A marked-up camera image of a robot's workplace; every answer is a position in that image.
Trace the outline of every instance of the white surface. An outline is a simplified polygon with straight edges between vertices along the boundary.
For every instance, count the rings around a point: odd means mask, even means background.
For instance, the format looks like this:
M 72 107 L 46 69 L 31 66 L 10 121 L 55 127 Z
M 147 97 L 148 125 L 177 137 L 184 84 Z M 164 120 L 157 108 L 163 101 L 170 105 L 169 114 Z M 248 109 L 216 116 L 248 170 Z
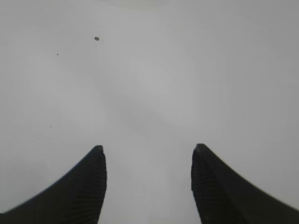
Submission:
M 100 223 L 199 223 L 196 143 L 299 209 L 298 6 L 2 0 L 0 212 L 103 145 Z

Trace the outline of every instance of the white table surface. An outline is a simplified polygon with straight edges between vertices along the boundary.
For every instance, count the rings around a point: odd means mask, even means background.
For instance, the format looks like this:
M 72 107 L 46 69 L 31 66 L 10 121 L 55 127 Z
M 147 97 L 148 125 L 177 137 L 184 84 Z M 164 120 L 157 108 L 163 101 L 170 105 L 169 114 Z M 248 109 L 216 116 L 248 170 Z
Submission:
M 99 223 L 199 223 L 197 143 L 299 209 L 298 9 L 296 0 L 2 0 L 0 212 L 103 145 Z

